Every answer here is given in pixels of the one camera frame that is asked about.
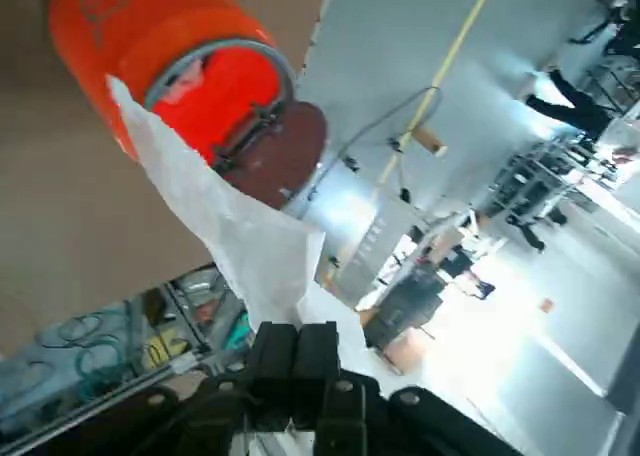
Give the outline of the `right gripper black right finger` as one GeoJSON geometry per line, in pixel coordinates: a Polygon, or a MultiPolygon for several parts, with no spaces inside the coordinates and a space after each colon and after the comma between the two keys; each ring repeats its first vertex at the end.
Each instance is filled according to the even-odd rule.
{"type": "Polygon", "coordinates": [[[314,455],[517,455],[518,450],[431,391],[385,397],[372,377],[343,369],[334,322],[301,328],[294,359],[294,425],[314,455]]]}

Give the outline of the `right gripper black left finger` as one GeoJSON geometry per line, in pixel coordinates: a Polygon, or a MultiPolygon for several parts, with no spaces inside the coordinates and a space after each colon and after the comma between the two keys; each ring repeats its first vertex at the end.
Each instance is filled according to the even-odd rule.
{"type": "Polygon", "coordinates": [[[151,387],[31,449],[31,455],[247,455],[269,410],[284,402],[297,330],[261,324],[243,370],[201,381],[181,400],[151,387]]]}

